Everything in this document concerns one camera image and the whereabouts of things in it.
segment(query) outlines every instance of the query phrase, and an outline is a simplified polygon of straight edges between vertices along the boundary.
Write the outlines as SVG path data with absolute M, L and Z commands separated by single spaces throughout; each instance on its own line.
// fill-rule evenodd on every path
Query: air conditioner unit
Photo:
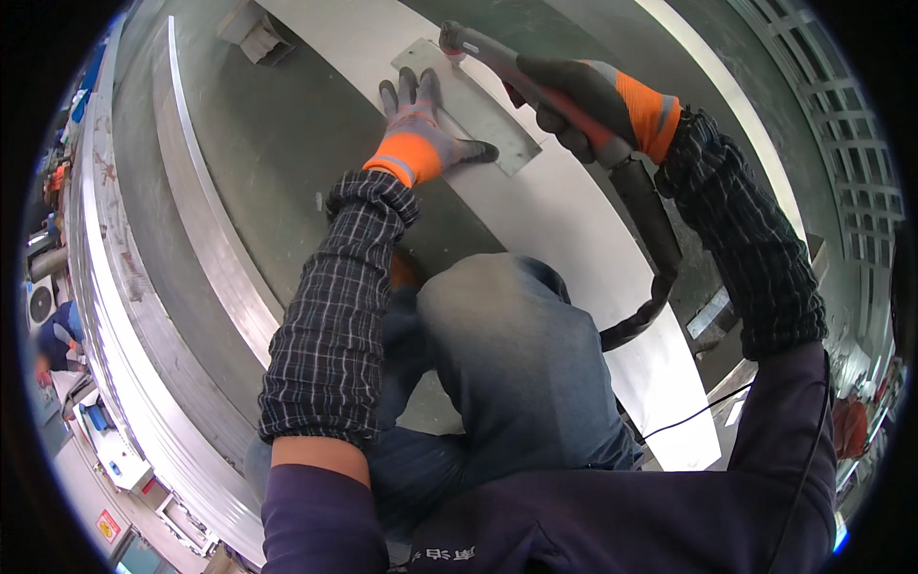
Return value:
M 52 281 L 51 276 L 44 276 L 38 283 L 29 283 L 26 287 L 29 332 L 38 329 L 57 310 Z

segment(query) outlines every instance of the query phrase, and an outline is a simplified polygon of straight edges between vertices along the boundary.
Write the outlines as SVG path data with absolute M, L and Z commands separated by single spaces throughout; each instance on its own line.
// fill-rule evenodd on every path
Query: plasma cutting torch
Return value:
M 584 112 L 564 92 L 536 84 L 520 72 L 519 54 L 495 39 L 448 20 L 440 28 L 440 49 L 454 63 L 460 62 L 465 55 L 472 56 L 519 93 L 533 109 L 548 106 L 587 136 L 597 162 L 607 171 L 656 267 L 650 299 L 631 317 L 599 334 L 603 352 L 628 343 L 644 332 L 663 310 L 682 261 L 682 252 L 663 203 L 644 165 L 632 157 L 634 149 Z

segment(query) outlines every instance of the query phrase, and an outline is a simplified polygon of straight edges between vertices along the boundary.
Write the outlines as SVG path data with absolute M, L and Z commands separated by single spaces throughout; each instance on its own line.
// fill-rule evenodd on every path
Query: curved metal sheet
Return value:
M 97 104 L 93 98 L 86 107 L 87 128 L 96 124 Z M 107 228 L 97 204 L 95 177 L 107 171 L 95 160 L 95 134 L 93 129 L 86 130 L 78 158 L 79 208 L 83 211 L 90 267 L 90 276 L 83 282 L 89 292 L 82 293 L 78 306 L 89 320 L 87 346 L 93 374 L 100 388 L 117 390 L 121 410 L 156 476 L 227 544 L 253 562 L 263 563 L 257 501 L 242 476 L 179 407 L 148 357 L 121 299 L 103 239 Z
M 151 65 L 156 132 L 185 233 L 220 303 L 267 368 L 268 343 L 284 310 L 233 228 L 207 171 L 188 115 L 171 16 L 153 39 Z
M 227 544 L 262 564 L 259 505 L 229 461 L 241 467 L 254 430 L 171 324 L 120 204 L 111 139 L 119 31 L 113 30 L 86 108 L 66 211 L 84 348 L 100 391 L 115 407 L 118 429 L 133 434 L 156 476 Z

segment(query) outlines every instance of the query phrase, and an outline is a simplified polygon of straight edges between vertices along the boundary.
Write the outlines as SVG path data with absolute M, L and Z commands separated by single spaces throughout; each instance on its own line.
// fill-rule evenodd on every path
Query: metal railing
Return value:
M 810 123 L 832 182 L 845 259 L 889 269 L 904 219 L 890 149 L 845 57 L 803 0 L 727 0 L 765 45 Z

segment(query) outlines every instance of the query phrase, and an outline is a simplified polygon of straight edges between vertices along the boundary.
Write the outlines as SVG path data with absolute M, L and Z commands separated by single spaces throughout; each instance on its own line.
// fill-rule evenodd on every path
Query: hand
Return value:
M 682 110 L 677 97 L 660 94 L 605 62 L 520 56 L 517 66 L 537 84 L 567 93 L 585 112 L 654 163 L 666 158 Z M 561 145 L 580 162 L 596 161 L 587 137 L 560 114 L 542 105 L 535 118 L 540 128 L 557 135 Z
M 420 75 L 420 85 L 410 68 L 398 72 L 398 92 L 392 82 L 379 85 L 388 126 L 383 142 L 364 169 L 383 169 L 403 184 L 433 179 L 455 163 L 487 163 L 498 158 L 498 149 L 484 141 L 458 140 L 437 123 L 440 82 L 430 68 Z

